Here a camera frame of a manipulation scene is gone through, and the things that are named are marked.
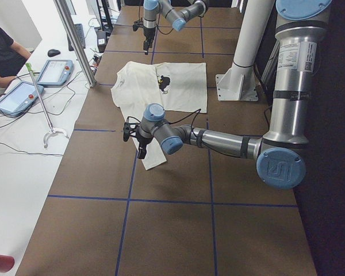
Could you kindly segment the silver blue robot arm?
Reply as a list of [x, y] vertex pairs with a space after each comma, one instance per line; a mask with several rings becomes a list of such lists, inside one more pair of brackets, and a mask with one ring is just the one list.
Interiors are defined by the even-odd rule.
[[291, 189], [305, 174], [303, 150], [308, 102], [318, 43], [324, 38], [330, 1], [249, 1], [231, 68], [216, 76], [221, 101], [254, 98], [254, 64], [272, 10], [277, 11], [275, 38], [279, 48], [269, 131], [261, 138], [236, 136], [168, 122], [163, 106], [151, 102], [134, 128], [138, 158], [156, 140], [166, 154], [184, 144], [235, 158], [254, 159], [259, 177], [269, 186]]
[[192, 18], [203, 16], [209, 9], [209, 1], [189, 1], [190, 6], [181, 10], [176, 10], [171, 1], [150, 0], [143, 3], [143, 17], [141, 27], [145, 36], [143, 42], [143, 51], [148, 55], [149, 49], [152, 48], [156, 28], [157, 16], [162, 15], [176, 31], [181, 31], [187, 22]]

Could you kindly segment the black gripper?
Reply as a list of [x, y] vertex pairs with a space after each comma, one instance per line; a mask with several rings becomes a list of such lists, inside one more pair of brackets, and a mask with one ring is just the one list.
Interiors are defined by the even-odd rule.
[[149, 53], [150, 42], [154, 40], [155, 28], [144, 28], [145, 41], [143, 42], [143, 51], [147, 55]]
[[139, 142], [139, 147], [138, 147], [138, 153], [137, 153], [137, 158], [138, 159], [145, 159], [145, 156], [147, 154], [147, 145], [149, 145], [152, 142], [153, 138], [152, 137], [143, 137], [143, 136], [138, 136], [137, 141]]

